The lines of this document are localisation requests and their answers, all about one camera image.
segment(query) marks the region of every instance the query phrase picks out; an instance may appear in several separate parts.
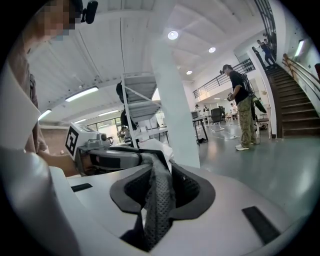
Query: ceiling light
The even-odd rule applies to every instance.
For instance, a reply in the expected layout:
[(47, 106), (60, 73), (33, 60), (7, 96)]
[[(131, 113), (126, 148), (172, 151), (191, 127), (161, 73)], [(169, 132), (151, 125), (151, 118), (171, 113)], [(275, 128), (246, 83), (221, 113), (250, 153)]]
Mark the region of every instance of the ceiling light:
[(175, 40), (177, 39), (179, 36), (178, 32), (177, 31), (171, 31), (169, 34), (168, 34), (168, 38), (170, 40)]
[(38, 121), (41, 120), (42, 118), (44, 118), (46, 115), (48, 115), (51, 112), (51, 109), (46, 110), (44, 113), (42, 113), (39, 118)]
[(98, 128), (109, 126), (109, 124), (101, 125)]
[(215, 47), (211, 47), (210, 49), (209, 49), (209, 53), (214, 53), (216, 51), (216, 48)]
[(79, 120), (79, 121), (74, 122), (74, 124), (81, 123), (81, 122), (86, 121), (86, 120), (87, 120), (87, 119), (81, 119), (81, 120)]
[(91, 88), (89, 88), (89, 89), (85, 89), (85, 90), (83, 90), (83, 91), (80, 91), (80, 92), (76, 93), (75, 95), (72, 95), (72, 96), (66, 98), (65, 101), (66, 101), (66, 102), (71, 102), (71, 101), (73, 101), (73, 100), (75, 100), (75, 99), (78, 99), (78, 98), (80, 98), (80, 97), (82, 97), (82, 96), (85, 96), (85, 95), (87, 95), (87, 94), (96, 92), (96, 91), (98, 91), (98, 90), (99, 90), (98, 87), (94, 86), (94, 87), (91, 87)]
[(296, 49), (296, 52), (295, 52), (294, 57), (297, 57), (297, 56), (300, 54), (301, 49), (302, 49), (302, 46), (304, 45), (304, 42), (305, 42), (305, 41), (303, 41), (303, 40), (300, 40), (300, 41), (299, 41), (298, 49)]
[(119, 110), (112, 110), (112, 111), (109, 111), (109, 112), (105, 112), (105, 113), (102, 113), (102, 114), (98, 114), (98, 117), (101, 117), (101, 116), (104, 116), (104, 115), (108, 115), (108, 114), (112, 114), (112, 113), (116, 113), (118, 112)]

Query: railing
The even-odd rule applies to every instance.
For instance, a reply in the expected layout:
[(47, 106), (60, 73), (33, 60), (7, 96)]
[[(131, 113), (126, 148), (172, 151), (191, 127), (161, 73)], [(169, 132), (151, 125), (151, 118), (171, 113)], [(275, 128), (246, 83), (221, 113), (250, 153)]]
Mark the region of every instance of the railing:
[(270, 4), (268, 0), (254, 0), (258, 10), (260, 12), (266, 37), (268, 40), (268, 46), (271, 50), (271, 54), (274, 59), (277, 59), (277, 34), (276, 34), (276, 24), (274, 15), (272, 13)]
[(282, 64), (289, 68), (291, 76), (298, 82), (299, 78), (310, 87), (320, 101), (320, 81), (311, 74), (304, 66), (290, 59), (287, 54), (283, 55)]
[[(243, 62), (239, 63), (238, 65), (235, 65), (232, 67), (234, 71), (239, 72), (240, 74), (246, 74), (252, 70), (255, 70), (255, 66), (251, 62), (251, 59), (246, 59)], [(196, 89), (193, 94), (195, 98), (198, 98), (199, 96), (213, 90), (214, 88), (217, 88), (225, 83), (230, 81), (229, 76), (226, 74), (221, 74), (215, 77), (214, 79), (210, 80), (200, 88)]]

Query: floor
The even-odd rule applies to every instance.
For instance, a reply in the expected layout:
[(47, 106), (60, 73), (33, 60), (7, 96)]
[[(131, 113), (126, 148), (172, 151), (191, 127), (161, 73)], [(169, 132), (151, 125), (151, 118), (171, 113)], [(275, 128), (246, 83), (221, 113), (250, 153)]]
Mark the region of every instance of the floor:
[[(240, 139), (228, 138), (241, 135), (238, 121), (221, 126), (224, 131), (206, 128), (209, 141), (199, 146), (201, 168), (246, 184), (282, 207), (292, 221), (311, 213), (320, 193), (320, 137), (268, 139), (262, 131), (260, 144), (236, 151)], [(204, 137), (202, 129), (198, 133)]]

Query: camouflage pants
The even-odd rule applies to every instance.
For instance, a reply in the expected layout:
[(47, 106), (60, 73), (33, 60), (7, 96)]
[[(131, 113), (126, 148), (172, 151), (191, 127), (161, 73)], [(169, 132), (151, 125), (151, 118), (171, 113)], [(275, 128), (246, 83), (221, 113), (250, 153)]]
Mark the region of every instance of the camouflage pants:
[(241, 145), (249, 148), (250, 143), (256, 143), (254, 120), (251, 113), (251, 99), (246, 97), (237, 105), (239, 112), (239, 123), (242, 131)]

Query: wooden stair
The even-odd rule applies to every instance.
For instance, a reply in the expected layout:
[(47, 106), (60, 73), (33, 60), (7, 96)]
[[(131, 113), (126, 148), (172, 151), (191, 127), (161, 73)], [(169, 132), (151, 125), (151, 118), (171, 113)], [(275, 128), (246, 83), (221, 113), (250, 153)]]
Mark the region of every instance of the wooden stair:
[(300, 85), (278, 65), (265, 73), (280, 100), (283, 136), (319, 136), (320, 118)]

